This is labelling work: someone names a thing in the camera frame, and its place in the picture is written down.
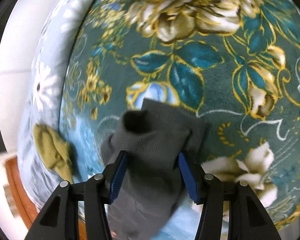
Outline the dark grey pants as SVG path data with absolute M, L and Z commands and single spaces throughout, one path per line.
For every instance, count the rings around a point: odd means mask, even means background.
M 117 239 L 150 239 L 166 224 L 184 194 L 174 163 L 180 152 L 196 159 L 202 149 L 203 118 L 145 99 L 138 111 L 127 111 L 101 145 L 105 164 L 126 151 L 127 171 L 118 198 L 108 210 Z

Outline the olive green knit sweater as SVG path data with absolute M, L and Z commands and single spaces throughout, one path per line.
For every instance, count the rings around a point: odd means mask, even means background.
M 35 124 L 33 137 L 37 151 L 48 170 L 54 170 L 63 180 L 73 184 L 71 144 L 63 140 L 53 128 Z

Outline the teal floral bed blanket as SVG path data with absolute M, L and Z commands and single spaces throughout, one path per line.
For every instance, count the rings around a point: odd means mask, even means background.
M 277 228 L 300 220 L 300 10 L 293 0 L 94 0 L 64 83 L 73 179 L 145 98 L 210 123 L 203 164 L 245 163 Z

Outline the light blue floral quilt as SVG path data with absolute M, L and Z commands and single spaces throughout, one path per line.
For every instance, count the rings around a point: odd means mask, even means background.
M 93 0 L 56 0 L 43 24 L 17 137 L 17 164 L 27 196 L 40 210 L 61 182 L 36 149 L 33 128 L 59 128 L 61 93 L 78 29 Z

